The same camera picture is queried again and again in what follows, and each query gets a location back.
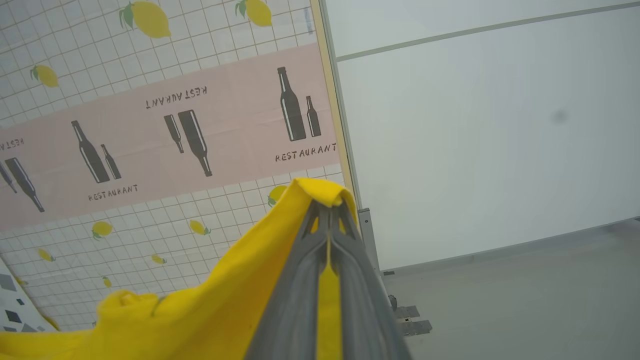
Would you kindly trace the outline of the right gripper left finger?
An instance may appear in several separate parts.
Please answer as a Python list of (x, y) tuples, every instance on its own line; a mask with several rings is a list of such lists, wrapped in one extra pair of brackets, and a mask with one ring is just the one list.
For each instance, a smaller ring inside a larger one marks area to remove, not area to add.
[(315, 360), (320, 275), (328, 264), (329, 208), (312, 201), (253, 335), (246, 360)]

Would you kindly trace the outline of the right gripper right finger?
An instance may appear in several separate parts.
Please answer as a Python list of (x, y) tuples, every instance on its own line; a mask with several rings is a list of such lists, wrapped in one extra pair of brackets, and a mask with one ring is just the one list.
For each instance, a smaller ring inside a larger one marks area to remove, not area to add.
[(330, 262), (339, 280), (342, 358), (410, 360), (409, 347), (345, 202), (330, 209)]

